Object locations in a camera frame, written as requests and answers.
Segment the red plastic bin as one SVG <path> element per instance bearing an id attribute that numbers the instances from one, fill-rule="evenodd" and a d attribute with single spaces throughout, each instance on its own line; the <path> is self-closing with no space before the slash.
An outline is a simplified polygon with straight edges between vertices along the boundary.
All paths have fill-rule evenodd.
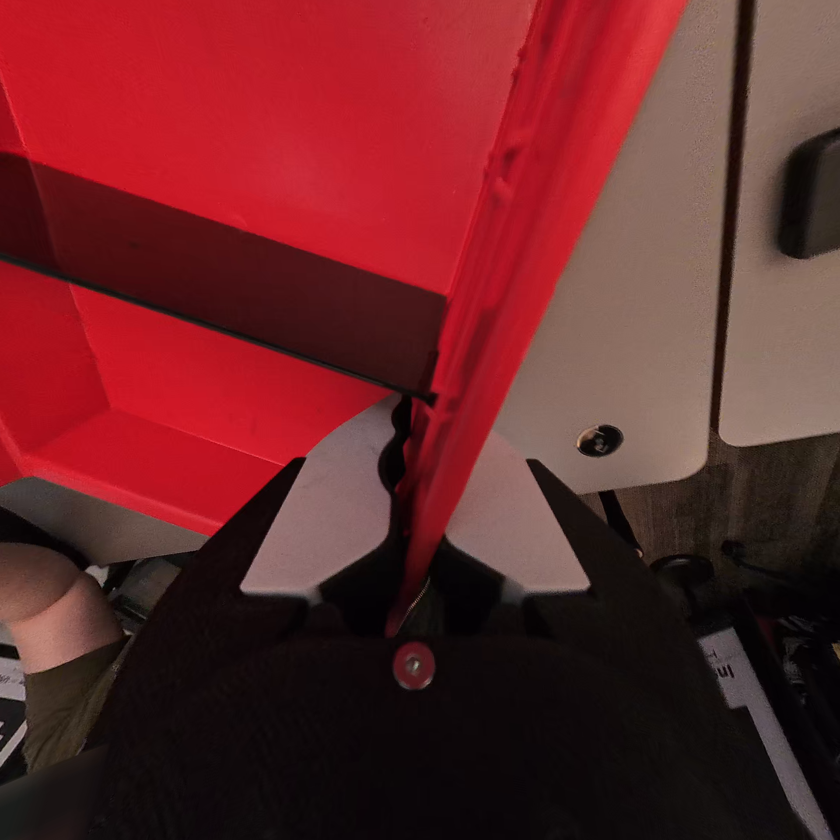
<path id="1" fill-rule="evenodd" d="M 685 8 L 2 2 L 2 152 L 445 297 L 406 605 Z M 2 261 L 2 485 L 211 533 L 386 392 Z"/>

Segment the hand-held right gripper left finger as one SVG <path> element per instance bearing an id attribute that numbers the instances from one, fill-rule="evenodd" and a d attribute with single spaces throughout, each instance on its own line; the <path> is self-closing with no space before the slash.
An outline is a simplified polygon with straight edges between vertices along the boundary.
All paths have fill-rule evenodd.
<path id="1" fill-rule="evenodd" d="M 387 396 L 309 451 L 245 573 L 243 594 L 321 603 L 327 583 L 383 544 L 392 519 L 383 456 L 404 429 L 403 409 L 412 419 L 410 397 Z"/>

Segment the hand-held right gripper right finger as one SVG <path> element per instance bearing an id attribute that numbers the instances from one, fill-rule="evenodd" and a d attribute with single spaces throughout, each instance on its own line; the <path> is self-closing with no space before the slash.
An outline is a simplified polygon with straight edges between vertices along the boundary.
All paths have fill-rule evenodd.
<path id="1" fill-rule="evenodd" d="M 503 603 L 591 585 L 526 459 L 495 432 L 453 514 L 453 546 L 501 576 Z"/>

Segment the black foam pad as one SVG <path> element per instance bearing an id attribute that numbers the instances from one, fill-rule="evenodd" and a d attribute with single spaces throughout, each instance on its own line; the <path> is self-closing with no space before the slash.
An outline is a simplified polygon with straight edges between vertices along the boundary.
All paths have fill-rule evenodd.
<path id="1" fill-rule="evenodd" d="M 788 157 L 777 241 L 780 252 L 793 259 L 838 250 L 838 128 L 799 144 Z"/>

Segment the black bin divider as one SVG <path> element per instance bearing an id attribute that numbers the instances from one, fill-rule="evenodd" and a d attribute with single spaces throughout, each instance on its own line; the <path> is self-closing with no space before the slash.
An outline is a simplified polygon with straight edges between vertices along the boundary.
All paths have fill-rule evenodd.
<path id="1" fill-rule="evenodd" d="M 433 405 L 446 299 L 1 153 L 2 261 Z"/>

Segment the printed paper sheet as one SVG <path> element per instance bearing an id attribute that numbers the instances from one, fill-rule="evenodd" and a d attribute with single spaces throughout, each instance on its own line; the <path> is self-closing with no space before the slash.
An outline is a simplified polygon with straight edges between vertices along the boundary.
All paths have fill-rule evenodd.
<path id="1" fill-rule="evenodd" d="M 727 627 L 702 635 L 698 643 L 728 707 L 751 740 L 760 744 L 759 767 L 771 773 L 774 791 L 784 793 L 812 838 L 833 839 L 833 831 L 736 630 Z"/>

